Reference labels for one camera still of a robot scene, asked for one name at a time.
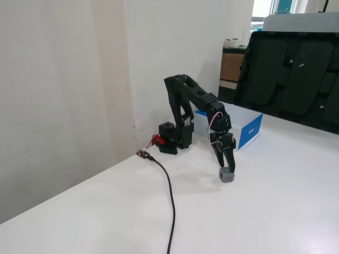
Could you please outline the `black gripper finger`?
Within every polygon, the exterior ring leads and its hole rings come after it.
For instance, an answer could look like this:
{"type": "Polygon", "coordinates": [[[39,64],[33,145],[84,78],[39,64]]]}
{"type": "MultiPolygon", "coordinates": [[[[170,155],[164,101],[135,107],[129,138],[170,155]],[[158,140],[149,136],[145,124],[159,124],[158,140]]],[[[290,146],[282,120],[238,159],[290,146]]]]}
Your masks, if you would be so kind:
{"type": "Polygon", "coordinates": [[[217,157],[217,160],[218,160],[218,163],[220,165],[220,167],[224,167],[224,153],[223,153],[223,150],[218,148],[218,147],[212,147],[214,152],[215,152],[215,155],[217,157]]]}
{"type": "Polygon", "coordinates": [[[234,149],[227,148],[224,150],[224,155],[227,160],[227,164],[231,173],[235,172],[235,159],[234,159],[234,149]]]}

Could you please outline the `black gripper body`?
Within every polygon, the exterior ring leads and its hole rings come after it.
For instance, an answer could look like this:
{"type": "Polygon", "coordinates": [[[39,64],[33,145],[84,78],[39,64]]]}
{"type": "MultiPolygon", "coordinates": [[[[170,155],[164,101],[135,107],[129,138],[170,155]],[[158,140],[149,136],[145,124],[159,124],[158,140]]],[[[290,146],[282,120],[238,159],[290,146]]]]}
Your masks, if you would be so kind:
{"type": "Polygon", "coordinates": [[[210,144],[217,157],[231,157],[234,155],[236,141],[232,133],[211,132],[209,134],[210,144]]]}

